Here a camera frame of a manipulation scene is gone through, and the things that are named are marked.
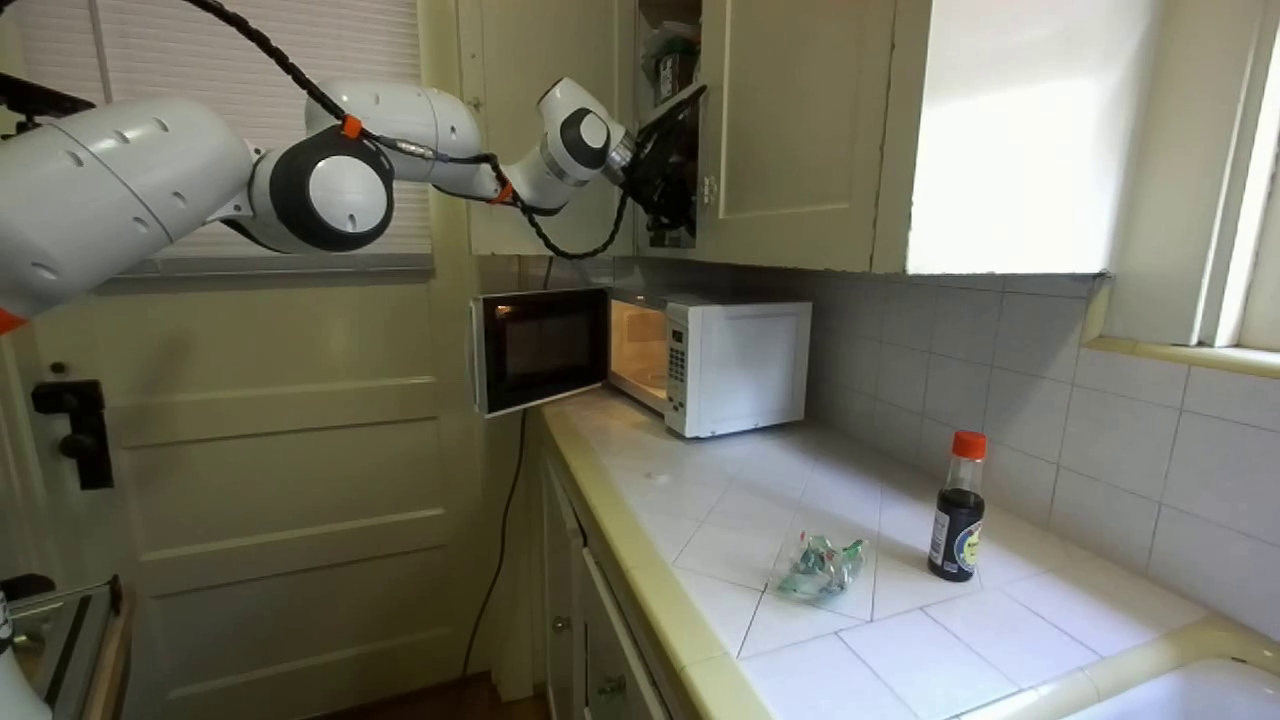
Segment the microwave window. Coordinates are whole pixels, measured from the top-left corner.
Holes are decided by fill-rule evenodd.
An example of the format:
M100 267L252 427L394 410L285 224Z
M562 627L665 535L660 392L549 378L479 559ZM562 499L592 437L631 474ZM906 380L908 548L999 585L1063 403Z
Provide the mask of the microwave window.
M592 331L581 318L509 325L509 378L575 372L592 363Z

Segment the robotic arm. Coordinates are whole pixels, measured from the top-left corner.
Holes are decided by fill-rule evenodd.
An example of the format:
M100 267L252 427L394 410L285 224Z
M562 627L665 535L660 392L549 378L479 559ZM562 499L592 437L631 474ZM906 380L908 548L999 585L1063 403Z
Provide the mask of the robotic arm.
M448 93L328 93L348 121L311 106L311 137L280 154L252 154L191 101L88 107L6 139L0 331L215 220L272 252L353 252L394 224L394 182L538 217L596 176L629 187L629 132L572 81L544 93L544 137L517 163L479 154L468 106Z

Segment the kitchen counter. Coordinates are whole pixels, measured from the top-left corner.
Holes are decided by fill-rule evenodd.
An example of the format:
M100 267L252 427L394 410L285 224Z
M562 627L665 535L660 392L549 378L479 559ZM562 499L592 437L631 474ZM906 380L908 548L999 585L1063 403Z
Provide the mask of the kitchen counter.
M936 482L825 427L686 444L611 392L544 427L706 717L966 717L1207 615L991 504L975 580L936 580ZM799 532L863 542L845 595L774 591Z

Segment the wall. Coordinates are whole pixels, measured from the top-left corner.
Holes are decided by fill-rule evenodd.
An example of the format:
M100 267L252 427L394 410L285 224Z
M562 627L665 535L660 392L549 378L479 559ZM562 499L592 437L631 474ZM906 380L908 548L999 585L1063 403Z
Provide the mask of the wall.
M1280 380L1084 347L1091 280L734 284L816 300L812 421L929 475L985 427L996 504L1280 639Z

